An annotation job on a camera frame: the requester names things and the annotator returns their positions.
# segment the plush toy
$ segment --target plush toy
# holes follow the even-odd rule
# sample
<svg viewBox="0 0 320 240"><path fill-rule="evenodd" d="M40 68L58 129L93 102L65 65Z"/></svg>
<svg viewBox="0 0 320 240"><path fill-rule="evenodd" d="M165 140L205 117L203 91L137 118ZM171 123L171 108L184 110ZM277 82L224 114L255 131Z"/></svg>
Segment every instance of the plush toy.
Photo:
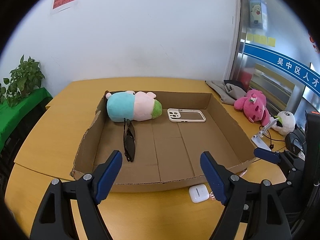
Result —
<svg viewBox="0 0 320 240"><path fill-rule="evenodd" d="M134 91L106 93L107 112L113 122L123 119L144 121L162 114L162 106L152 92Z"/></svg>
<svg viewBox="0 0 320 240"><path fill-rule="evenodd" d="M273 126L271 126L273 130L276 130L278 133L284 136L290 132L293 132L296 125L296 119L294 118L293 113L282 111L276 115L275 118L279 118L279 120ZM270 117L270 122L272 122L275 118Z"/></svg>
<svg viewBox="0 0 320 240"><path fill-rule="evenodd" d="M234 108L243 110L250 122L260 121L263 126L269 123L270 114L266 108L267 99L259 90L249 90L244 97L235 101Z"/></svg>

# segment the green tablecloth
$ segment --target green tablecloth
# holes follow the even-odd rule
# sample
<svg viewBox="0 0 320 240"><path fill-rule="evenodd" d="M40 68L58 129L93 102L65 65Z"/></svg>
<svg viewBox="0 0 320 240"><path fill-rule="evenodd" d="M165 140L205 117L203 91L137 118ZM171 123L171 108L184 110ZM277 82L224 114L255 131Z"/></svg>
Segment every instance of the green tablecloth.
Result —
<svg viewBox="0 0 320 240"><path fill-rule="evenodd" d="M21 119L47 97L51 97L50 93L45 88L39 88L12 108L7 101L0 105L0 152Z"/></svg>

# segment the blue gripper pad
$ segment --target blue gripper pad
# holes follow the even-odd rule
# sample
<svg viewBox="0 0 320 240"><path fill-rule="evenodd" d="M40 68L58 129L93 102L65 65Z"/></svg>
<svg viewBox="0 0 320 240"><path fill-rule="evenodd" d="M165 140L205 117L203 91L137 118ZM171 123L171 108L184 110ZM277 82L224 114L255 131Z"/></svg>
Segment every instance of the blue gripper pad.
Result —
<svg viewBox="0 0 320 240"><path fill-rule="evenodd" d="M122 166L122 154L119 151L113 151L108 160L105 162L107 165L105 171L100 175L97 183L96 194L94 197L95 203L98 205L100 202L107 198L113 183Z"/></svg>
<svg viewBox="0 0 320 240"><path fill-rule="evenodd" d="M256 148L253 151L254 156L257 158L260 158L262 160L265 160L270 163L277 164L280 162L279 155L277 153L273 153L271 151L262 149L262 148Z"/></svg>
<svg viewBox="0 0 320 240"><path fill-rule="evenodd" d="M226 204L228 198L225 194L225 185L205 153L200 156L200 166L216 200Z"/></svg>

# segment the silver bolt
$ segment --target silver bolt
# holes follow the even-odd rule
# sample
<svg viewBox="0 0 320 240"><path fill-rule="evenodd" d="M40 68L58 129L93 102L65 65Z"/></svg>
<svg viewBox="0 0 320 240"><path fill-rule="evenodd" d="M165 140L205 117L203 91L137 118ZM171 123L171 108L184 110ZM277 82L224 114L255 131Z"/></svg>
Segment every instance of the silver bolt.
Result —
<svg viewBox="0 0 320 240"><path fill-rule="evenodd" d="M59 183L59 180L58 179L53 179L52 181L51 181L51 184L52 185L56 185L56 184L58 184Z"/></svg>
<svg viewBox="0 0 320 240"><path fill-rule="evenodd" d="M236 174L233 174L233 175L230 176L230 179L231 179L232 181L238 181L238 180L239 180L239 176L236 175Z"/></svg>
<svg viewBox="0 0 320 240"><path fill-rule="evenodd" d="M263 185L265 185L265 186L270 186L270 185L271 185L271 182L270 182L269 180L265 179L265 180L263 181Z"/></svg>
<svg viewBox="0 0 320 240"><path fill-rule="evenodd" d="M89 179L91 179L92 178L92 175L91 174L85 174L84 176L83 176L83 179L84 180L89 180Z"/></svg>

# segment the wooden table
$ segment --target wooden table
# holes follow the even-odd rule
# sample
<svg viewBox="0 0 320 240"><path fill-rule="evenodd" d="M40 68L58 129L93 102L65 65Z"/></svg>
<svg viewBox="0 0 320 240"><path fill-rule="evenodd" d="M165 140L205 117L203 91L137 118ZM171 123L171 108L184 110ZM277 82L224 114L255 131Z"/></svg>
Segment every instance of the wooden table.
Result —
<svg viewBox="0 0 320 240"><path fill-rule="evenodd" d="M261 182L269 179L276 184L285 181L278 166L256 161L244 179ZM5 202L17 222L29 236L42 197L53 177L18 164L12 170ZM87 239L76 201L72 210L80 239ZM209 239L217 225L223 206L216 200L192 203L188 188L149 193L110 193L98 206L113 239ZM237 239L242 239L246 224L240 224Z"/></svg>
<svg viewBox="0 0 320 240"><path fill-rule="evenodd" d="M112 78L73 82L48 105L30 132L11 173L5 201L18 223L29 235L39 203L53 178L72 180L69 175L80 140L91 124L95 109L104 91L166 90L175 92L213 93L203 81L169 78ZM259 131L259 124L250 123L233 106L223 105L239 123L248 138ZM283 139L270 131L273 139ZM275 149L284 146L274 142ZM285 181L279 167L258 160L251 164L244 178L273 184ZM75 201L72 201L80 239L86 239ZM208 239L219 221L223 206L207 200L194 204L188 189L150 193L110 193L99 209L111 235L117 239ZM238 230L238 239L245 224Z"/></svg>

